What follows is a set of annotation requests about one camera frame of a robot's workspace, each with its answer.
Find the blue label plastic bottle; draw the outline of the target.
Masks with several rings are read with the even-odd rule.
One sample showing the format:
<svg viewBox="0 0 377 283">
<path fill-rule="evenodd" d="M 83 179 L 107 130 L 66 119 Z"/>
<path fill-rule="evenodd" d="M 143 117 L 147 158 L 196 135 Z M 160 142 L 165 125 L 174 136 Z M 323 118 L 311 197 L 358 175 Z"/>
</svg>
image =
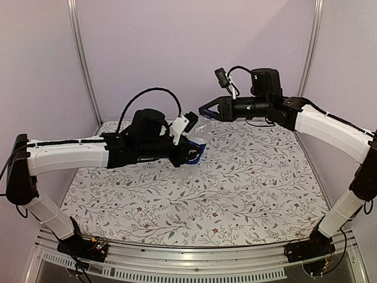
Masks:
<svg viewBox="0 0 377 283">
<path fill-rule="evenodd" d="M 199 166 L 199 161 L 204 153 L 208 141 L 210 140 L 210 137 L 211 118 L 207 116 L 200 116 L 194 128 L 192 128 L 189 132 L 188 140 L 190 143 L 200 146 L 201 152 L 194 159 L 189 159 L 186 164 L 179 168 L 177 173 L 182 179 L 189 180 L 194 177 Z"/>
</svg>

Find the blue bottle cap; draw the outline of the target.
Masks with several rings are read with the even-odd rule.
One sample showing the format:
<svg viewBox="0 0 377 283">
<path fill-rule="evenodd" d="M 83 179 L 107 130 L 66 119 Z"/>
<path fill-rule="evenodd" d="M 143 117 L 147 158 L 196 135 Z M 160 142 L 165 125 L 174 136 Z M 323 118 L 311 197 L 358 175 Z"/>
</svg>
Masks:
<svg viewBox="0 0 377 283">
<path fill-rule="evenodd" d="M 203 114 L 204 114 L 205 116 L 207 116 L 207 117 L 212 117 L 212 116 L 213 116 L 212 111 L 209 110 L 209 109 L 204 109 L 204 110 L 203 110 Z"/>
</svg>

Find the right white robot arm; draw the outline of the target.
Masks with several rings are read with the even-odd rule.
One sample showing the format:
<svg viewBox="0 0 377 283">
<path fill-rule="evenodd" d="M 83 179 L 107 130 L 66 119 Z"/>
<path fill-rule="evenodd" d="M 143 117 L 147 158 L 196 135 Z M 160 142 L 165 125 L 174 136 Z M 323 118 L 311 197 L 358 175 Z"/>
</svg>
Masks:
<svg viewBox="0 0 377 283">
<path fill-rule="evenodd" d="M 239 96 L 230 72 L 219 68 L 214 73 L 229 96 L 201 106 L 200 114 L 222 122 L 264 117 L 290 131 L 315 137 L 359 163 L 348 191 L 320 220 L 305 243 L 307 255 L 317 257 L 327 248 L 330 238 L 376 197 L 376 133 L 336 117 L 304 97 L 285 97 L 278 70 L 249 70 L 250 97 Z"/>
</svg>

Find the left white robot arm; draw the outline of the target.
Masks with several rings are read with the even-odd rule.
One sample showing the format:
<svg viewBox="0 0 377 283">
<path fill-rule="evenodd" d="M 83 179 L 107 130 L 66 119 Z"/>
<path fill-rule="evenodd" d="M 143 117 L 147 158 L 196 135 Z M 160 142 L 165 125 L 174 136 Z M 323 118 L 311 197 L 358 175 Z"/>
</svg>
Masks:
<svg viewBox="0 0 377 283">
<path fill-rule="evenodd" d="M 123 131 L 87 139 L 38 141 L 19 134 L 1 172 L 6 176 L 4 196 L 35 215 L 75 256 L 84 255 L 86 240 L 74 221 L 37 190 L 37 176 L 81 167 L 116 169 L 159 159 L 180 167 L 201 154 L 200 146 L 184 136 L 198 120 L 190 112 L 168 123 L 163 113 L 147 108 L 137 111 Z"/>
</svg>

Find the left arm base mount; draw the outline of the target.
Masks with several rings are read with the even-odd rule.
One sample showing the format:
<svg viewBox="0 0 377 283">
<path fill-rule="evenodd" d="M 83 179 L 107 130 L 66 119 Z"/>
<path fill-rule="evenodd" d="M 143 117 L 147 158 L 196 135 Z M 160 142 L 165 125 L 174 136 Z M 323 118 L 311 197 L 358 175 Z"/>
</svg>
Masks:
<svg viewBox="0 0 377 283">
<path fill-rule="evenodd" d="M 75 258 L 105 262 L 108 253 L 108 242 L 98 236 L 92 239 L 84 239 L 82 236 L 74 234 L 67 239 L 60 239 L 57 251 Z"/>
</svg>

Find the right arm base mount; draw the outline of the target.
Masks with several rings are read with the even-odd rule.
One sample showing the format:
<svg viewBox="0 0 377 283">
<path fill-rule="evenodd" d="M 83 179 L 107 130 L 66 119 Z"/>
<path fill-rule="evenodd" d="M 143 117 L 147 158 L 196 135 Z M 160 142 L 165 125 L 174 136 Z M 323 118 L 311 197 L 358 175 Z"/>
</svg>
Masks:
<svg viewBox="0 0 377 283">
<path fill-rule="evenodd" d="M 333 252 L 335 252 L 335 246 L 332 238 L 322 236 L 293 240 L 284 247 L 284 255 L 289 263 L 313 259 Z"/>
</svg>

